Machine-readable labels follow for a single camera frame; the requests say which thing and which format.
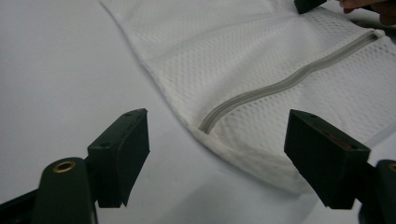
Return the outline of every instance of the white mesh laundry bag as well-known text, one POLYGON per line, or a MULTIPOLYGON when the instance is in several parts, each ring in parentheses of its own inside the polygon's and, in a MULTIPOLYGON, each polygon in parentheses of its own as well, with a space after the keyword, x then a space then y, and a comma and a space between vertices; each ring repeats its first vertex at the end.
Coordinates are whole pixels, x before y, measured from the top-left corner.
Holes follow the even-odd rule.
POLYGON ((396 48, 291 0, 102 0, 183 124, 224 160, 293 192, 291 109, 367 143, 396 120, 396 48))

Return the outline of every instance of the hand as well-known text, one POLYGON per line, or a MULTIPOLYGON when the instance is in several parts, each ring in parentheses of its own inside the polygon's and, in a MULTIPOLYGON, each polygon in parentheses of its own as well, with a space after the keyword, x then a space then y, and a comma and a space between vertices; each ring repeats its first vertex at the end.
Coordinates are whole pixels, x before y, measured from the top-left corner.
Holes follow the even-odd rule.
POLYGON ((379 20, 385 25, 396 24, 396 2, 386 0, 340 0, 344 13, 350 13, 355 8, 371 6, 379 14, 379 20))

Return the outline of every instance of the white surface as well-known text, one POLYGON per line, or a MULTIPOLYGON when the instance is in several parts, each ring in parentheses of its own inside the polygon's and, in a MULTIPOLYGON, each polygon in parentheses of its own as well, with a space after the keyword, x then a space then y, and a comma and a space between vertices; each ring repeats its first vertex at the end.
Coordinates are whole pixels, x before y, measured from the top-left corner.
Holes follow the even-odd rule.
MULTIPOLYGON (((141 107, 151 153, 128 208, 98 209, 100 223, 356 221, 316 205, 315 195, 263 184, 198 144, 96 1, 0 1, 0 203, 36 189, 51 162, 85 158, 111 122, 141 107)), ((373 158, 396 159, 395 139, 373 158)))

